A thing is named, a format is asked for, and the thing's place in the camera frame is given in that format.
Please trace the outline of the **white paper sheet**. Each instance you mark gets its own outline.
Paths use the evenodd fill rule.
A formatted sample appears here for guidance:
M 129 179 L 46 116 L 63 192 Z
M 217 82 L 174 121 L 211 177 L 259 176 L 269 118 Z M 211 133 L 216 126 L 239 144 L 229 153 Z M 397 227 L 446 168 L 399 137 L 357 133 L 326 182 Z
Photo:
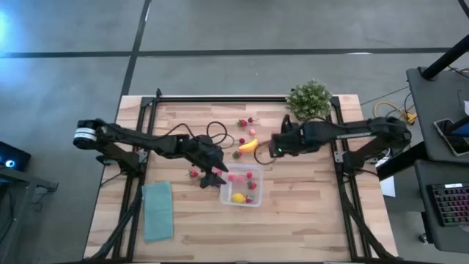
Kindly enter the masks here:
M 383 165 L 389 157 L 384 157 L 381 158 L 377 163 L 376 163 L 376 168 L 378 168 L 380 165 Z M 394 181 L 394 176 L 390 176 L 384 180 L 380 181 L 380 187 L 381 191 L 383 193 L 383 196 L 386 197 L 396 197 L 396 189 L 395 189 L 395 181 Z

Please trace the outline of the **black desk support bar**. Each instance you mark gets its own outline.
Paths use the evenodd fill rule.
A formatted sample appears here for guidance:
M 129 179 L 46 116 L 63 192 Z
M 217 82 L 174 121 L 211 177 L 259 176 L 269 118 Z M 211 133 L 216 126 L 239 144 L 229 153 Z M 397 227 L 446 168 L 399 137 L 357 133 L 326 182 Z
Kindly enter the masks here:
M 412 166 L 417 160 L 426 160 L 428 155 L 426 153 L 426 146 L 424 142 L 411 147 L 409 150 L 394 156 L 387 160 L 384 164 L 377 167 L 377 174 L 379 180 L 384 180 L 390 176 L 394 176 L 397 172 Z

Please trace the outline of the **black aluminium extrusion frame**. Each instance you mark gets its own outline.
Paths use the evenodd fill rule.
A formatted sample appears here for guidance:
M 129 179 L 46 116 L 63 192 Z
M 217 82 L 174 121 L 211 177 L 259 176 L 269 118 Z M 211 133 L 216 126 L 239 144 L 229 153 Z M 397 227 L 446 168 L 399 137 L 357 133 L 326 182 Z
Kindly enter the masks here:
M 262 141 L 281 125 L 284 96 L 162 95 L 154 106 L 147 96 L 126 96 L 119 125 L 163 134 L 193 131 L 221 138 L 228 131 L 246 137 L 239 119 L 259 118 L 254 130 Z M 190 164 L 150 154 L 146 183 L 171 183 L 174 236 L 144 242 L 144 218 L 126 227 L 115 263 L 275 263 L 348 261 L 363 256 L 355 223 L 344 216 L 334 171 L 336 150 L 357 150 L 366 139 L 326 145 L 317 153 L 287 156 L 263 169 L 263 201 L 257 208 L 224 205 L 217 188 L 190 180 Z

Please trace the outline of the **teal folded cloth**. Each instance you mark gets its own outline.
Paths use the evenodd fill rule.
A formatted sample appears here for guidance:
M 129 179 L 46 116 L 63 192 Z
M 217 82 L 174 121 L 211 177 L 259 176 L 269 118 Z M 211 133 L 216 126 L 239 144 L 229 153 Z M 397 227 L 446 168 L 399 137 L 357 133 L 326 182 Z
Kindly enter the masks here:
M 164 181 L 142 187 L 144 242 L 164 241 L 174 236 L 171 183 Z

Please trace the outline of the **black smartphone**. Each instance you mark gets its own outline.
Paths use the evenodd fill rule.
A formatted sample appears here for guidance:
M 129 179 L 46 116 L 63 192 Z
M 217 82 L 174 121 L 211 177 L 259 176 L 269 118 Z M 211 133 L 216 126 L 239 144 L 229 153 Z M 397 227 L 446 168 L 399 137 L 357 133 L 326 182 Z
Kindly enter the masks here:
M 469 116 L 457 122 L 438 120 L 434 127 L 455 156 L 469 154 Z

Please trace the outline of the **grey side desk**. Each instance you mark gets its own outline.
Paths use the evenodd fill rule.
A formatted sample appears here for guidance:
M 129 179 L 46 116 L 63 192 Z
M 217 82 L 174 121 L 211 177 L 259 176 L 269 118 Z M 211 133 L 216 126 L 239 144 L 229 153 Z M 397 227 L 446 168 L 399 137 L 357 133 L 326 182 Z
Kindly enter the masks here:
M 421 77 L 418 68 L 406 70 L 406 75 L 428 158 L 469 164 L 469 154 L 455 156 L 434 126 L 439 120 L 457 122 L 466 117 L 464 102 L 469 101 L 469 78 L 443 71 L 427 81 Z
M 440 226 L 426 190 L 428 185 L 433 184 L 469 182 L 469 166 L 416 161 L 414 167 L 424 204 L 422 217 L 428 241 L 441 251 L 469 254 L 469 225 Z

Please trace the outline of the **backlit black keyboard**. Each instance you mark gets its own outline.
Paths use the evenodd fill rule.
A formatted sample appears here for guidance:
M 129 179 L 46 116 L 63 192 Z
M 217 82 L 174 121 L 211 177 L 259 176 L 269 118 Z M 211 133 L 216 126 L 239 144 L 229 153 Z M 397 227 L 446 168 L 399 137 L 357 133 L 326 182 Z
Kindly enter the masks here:
M 433 184 L 426 190 L 440 226 L 469 225 L 469 182 Z

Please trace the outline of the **black box with blue light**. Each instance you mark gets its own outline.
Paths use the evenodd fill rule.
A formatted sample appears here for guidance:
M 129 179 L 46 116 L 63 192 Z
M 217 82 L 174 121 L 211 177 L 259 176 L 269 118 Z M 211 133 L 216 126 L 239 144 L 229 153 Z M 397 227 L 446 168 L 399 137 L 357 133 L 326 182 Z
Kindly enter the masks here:
M 0 165 L 24 172 L 30 158 L 29 153 L 0 141 Z

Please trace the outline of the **yellow toy banana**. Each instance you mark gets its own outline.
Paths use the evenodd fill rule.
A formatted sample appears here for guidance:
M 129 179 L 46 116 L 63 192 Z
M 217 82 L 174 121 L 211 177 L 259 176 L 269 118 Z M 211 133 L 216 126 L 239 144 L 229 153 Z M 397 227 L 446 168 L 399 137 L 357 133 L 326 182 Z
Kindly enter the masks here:
M 238 147 L 238 150 L 242 153 L 252 153 L 258 147 L 259 141 L 258 139 L 254 139 L 249 143 L 243 144 Z

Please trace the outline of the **black round pole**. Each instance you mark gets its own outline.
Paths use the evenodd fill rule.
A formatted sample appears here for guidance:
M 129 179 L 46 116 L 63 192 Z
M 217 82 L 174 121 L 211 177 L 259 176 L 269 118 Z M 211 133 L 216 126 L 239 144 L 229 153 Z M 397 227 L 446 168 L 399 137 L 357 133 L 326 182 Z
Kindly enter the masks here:
M 429 67 L 420 70 L 420 75 L 427 81 L 432 81 L 440 72 L 450 66 L 462 55 L 469 51 L 469 34 L 462 38 L 455 46 L 450 48 Z

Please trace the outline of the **clear plastic tupperware container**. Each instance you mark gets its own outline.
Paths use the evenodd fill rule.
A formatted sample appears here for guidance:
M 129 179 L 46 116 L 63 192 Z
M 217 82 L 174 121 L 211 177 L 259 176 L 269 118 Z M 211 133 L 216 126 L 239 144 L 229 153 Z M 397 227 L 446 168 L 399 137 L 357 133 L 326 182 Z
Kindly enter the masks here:
M 263 170 L 260 166 L 249 165 L 249 164 L 227 164 L 228 172 L 223 172 L 221 178 L 226 181 L 226 185 L 221 185 L 219 199 L 220 202 L 224 205 L 240 206 L 240 207 L 250 207 L 257 208 L 262 204 L 263 201 Z M 246 173 L 251 172 L 253 177 L 248 179 Z M 234 182 L 228 181 L 228 174 L 233 174 L 236 176 L 243 176 L 245 178 L 244 183 L 238 183 L 236 180 Z M 257 187 L 254 190 L 248 188 L 248 182 L 252 181 L 257 184 Z M 245 197 L 252 197 L 254 201 L 251 204 L 247 203 L 234 203 L 231 201 L 231 195 L 241 193 Z

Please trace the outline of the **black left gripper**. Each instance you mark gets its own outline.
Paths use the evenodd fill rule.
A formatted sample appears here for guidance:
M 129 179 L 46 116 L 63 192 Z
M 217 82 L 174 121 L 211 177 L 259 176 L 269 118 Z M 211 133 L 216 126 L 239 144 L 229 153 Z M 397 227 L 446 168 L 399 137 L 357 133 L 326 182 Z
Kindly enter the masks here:
M 213 144 L 209 136 L 190 137 L 188 134 L 177 136 L 177 157 L 184 158 L 193 165 L 211 165 L 223 172 L 228 172 L 224 163 L 224 153 L 218 145 Z M 214 172 L 207 172 L 201 178 L 199 187 L 220 187 L 226 181 Z

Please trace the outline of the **potted green plant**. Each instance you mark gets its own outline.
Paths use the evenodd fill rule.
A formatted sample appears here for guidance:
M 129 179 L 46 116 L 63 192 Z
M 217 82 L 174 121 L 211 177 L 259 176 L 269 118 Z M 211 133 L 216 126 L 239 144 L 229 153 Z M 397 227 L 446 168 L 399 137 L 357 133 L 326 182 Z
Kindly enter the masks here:
M 295 85 L 286 97 L 286 108 L 300 121 L 309 121 L 330 114 L 332 94 L 325 85 L 312 79 Z

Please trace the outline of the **dark metal stand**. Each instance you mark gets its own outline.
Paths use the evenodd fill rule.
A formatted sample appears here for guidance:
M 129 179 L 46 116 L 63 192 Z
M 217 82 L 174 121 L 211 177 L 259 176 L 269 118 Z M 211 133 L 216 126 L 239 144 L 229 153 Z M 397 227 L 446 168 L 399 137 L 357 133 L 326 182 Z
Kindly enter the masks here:
M 58 189 L 59 184 L 7 167 L 0 167 L 0 177 L 9 181 L 11 187 L 17 186 L 23 189 L 23 193 L 18 198 L 14 198 L 12 210 L 10 210 L 10 222 L 7 224 L 6 230 L 0 235 L 0 264 L 6 264 L 13 246 L 18 241 L 26 215 L 26 207 L 34 196 L 36 189 L 43 188 L 47 193 L 53 193 Z

